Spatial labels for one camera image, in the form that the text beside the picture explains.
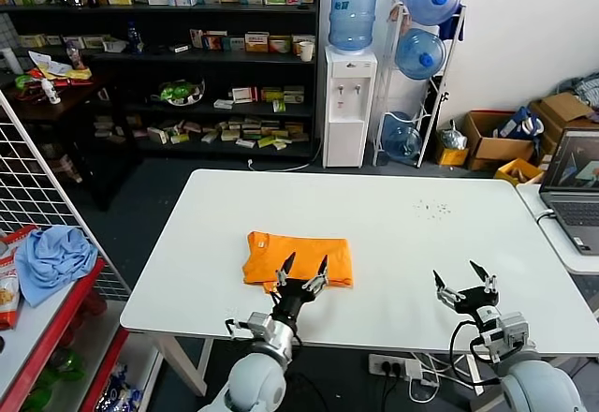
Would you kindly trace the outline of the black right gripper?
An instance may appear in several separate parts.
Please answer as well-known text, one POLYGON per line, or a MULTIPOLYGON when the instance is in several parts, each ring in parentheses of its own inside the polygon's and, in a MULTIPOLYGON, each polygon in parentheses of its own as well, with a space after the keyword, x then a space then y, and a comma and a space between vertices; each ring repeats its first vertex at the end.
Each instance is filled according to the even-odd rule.
POLYGON ((495 308, 499 301, 497 277, 489 274, 484 267, 473 260, 470 260, 469 263, 483 285, 457 292, 445 284, 437 271, 432 271, 436 296, 447 307, 454 308, 458 314, 468 315, 475 322, 487 322, 489 319, 484 318, 483 314, 497 312, 495 308))

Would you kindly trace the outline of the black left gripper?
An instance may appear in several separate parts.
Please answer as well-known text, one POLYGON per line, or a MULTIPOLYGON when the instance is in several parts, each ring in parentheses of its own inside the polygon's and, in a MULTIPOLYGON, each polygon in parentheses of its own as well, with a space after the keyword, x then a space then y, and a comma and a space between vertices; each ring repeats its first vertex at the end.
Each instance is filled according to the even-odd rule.
POLYGON ((296 324, 301 307, 305 303, 313 302, 329 283, 327 256, 322 259, 317 275, 310 280, 287 279, 295 257, 296 253, 292 252, 276 271, 276 289, 270 293, 273 300, 270 315, 274 320, 284 324, 296 324))

